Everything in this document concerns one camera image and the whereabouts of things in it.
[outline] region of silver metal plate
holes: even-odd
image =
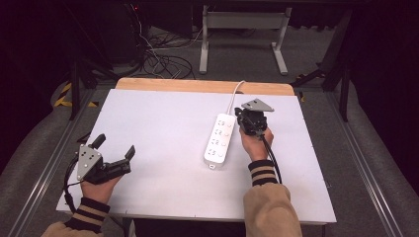
[[[252,100],[241,105],[244,109],[256,112],[273,112],[274,109],[259,99]]]
[[[101,158],[102,154],[99,151],[94,150],[87,145],[80,145],[77,180],[83,180],[86,174],[89,173]]]

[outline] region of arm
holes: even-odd
[[[252,163],[249,165],[253,187],[245,194],[244,219],[246,235],[302,236],[298,217],[291,204],[287,187],[278,184],[274,164],[261,140],[240,129],[242,144]],[[265,138],[272,144],[274,135],[267,128]]]
[[[49,225],[42,237],[99,237],[102,223],[110,207],[107,205],[114,186],[121,179],[117,177],[101,185],[81,183],[83,198],[80,206],[67,222]]]

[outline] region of tabletop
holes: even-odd
[[[107,140],[105,162],[121,160],[131,145],[131,173],[115,188],[112,215],[125,217],[242,221],[242,199],[251,188],[250,163],[235,126],[224,165],[212,170],[204,153],[213,123],[224,113],[238,82],[121,79],[110,91],[88,140]],[[336,222],[298,98],[289,85],[245,82],[233,107],[262,100],[275,134],[272,145],[284,184],[301,223]],[[75,173],[70,183],[75,183]],[[75,205],[82,197],[70,187]],[[57,210],[68,211],[63,197]]]

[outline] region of white power strip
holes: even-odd
[[[209,165],[211,169],[223,165],[235,122],[236,116],[219,114],[216,117],[206,153],[204,154],[204,162]]]

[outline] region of hand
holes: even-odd
[[[274,140],[274,134],[272,134],[272,131],[269,128],[266,128],[264,134],[268,144],[272,145],[272,141]],[[240,135],[244,150],[246,150],[249,154],[252,161],[266,160],[268,158],[268,152],[266,151],[262,140],[260,140],[257,136],[246,135],[241,128]]]
[[[93,185],[87,181],[84,181],[80,184],[83,197],[107,204],[111,198],[114,186],[121,178],[122,176],[119,176],[100,185]]]

